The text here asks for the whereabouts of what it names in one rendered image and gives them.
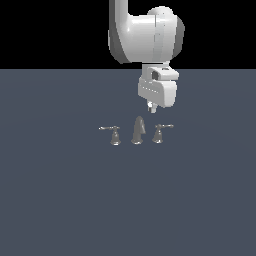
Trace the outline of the grey faucet spout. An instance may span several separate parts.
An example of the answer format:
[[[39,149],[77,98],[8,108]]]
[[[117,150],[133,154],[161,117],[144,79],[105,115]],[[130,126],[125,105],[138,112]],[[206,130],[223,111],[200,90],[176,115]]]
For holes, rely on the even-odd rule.
[[[141,116],[138,116],[135,120],[133,139],[131,140],[131,142],[135,145],[141,144],[143,142],[141,135],[145,133],[146,130],[144,120]]]

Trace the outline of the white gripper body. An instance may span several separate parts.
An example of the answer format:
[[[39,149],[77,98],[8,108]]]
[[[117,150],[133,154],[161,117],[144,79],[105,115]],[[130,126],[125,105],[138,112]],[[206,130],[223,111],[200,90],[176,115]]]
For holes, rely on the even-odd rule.
[[[179,73],[168,63],[143,64],[138,83],[138,95],[157,106],[172,107],[175,103]]]

